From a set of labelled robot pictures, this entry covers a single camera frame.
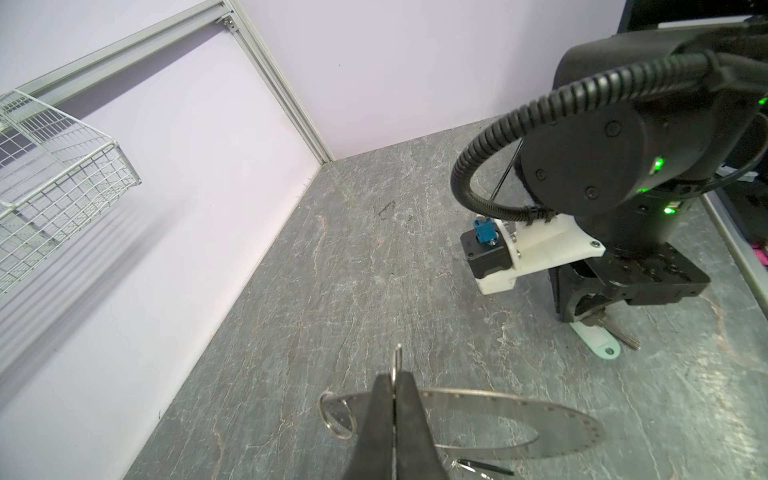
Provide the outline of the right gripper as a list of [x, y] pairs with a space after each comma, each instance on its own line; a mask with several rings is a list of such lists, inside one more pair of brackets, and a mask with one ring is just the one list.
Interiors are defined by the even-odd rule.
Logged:
[[654, 306], [696, 297], [710, 277], [666, 243], [648, 258], [607, 252], [549, 270], [555, 310], [561, 321], [594, 324], [615, 303]]

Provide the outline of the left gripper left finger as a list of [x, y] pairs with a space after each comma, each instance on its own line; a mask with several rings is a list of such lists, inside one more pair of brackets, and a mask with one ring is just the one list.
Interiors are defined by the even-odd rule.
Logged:
[[391, 376], [376, 377], [361, 433], [343, 479], [392, 479], [395, 397]]

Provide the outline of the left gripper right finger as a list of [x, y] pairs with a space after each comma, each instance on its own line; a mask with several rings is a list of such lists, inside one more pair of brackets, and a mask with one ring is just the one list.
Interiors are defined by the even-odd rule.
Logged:
[[394, 383], [395, 478], [447, 479], [414, 376], [400, 371]]

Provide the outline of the large toothed metal keyring disc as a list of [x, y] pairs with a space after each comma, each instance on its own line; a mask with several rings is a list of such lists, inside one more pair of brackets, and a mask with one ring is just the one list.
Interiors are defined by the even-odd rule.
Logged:
[[[409, 372], [397, 345], [383, 373], [393, 388], [400, 371]], [[589, 451], [606, 439], [599, 420], [564, 405], [496, 391], [416, 386], [442, 464], [554, 459]], [[320, 396], [320, 418], [332, 434], [357, 443], [372, 389]]]

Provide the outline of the key with black tag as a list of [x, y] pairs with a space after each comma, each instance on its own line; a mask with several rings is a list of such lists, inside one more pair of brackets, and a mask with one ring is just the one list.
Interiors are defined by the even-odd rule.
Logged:
[[508, 468], [476, 460], [454, 459], [450, 463], [453, 470], [470, 475], [471, 479], [517, 479], [518, 475]]

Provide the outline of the key with white-green tag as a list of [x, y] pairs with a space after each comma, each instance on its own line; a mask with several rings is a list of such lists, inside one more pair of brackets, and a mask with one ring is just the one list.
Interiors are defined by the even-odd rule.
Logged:
[[634, 351], [641, 348], [635, 337], [623, 332], [606, 318], [598, 318], [591, 324], [572, 322], [570, 326], [587, 347], [603, 360], [617, 359], [623, 347]]

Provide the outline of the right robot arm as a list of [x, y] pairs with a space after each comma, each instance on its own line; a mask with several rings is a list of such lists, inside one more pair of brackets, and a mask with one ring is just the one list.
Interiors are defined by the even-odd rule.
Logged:
[[565, 322], [699, 295], [709, 277], [669, 237], [696, 198], [763, 160], [766, 97], [765, 2], [629, 2], [617, 34], [569, 49], [549, 93], [458, 156], [479, 290], [546, 271]]

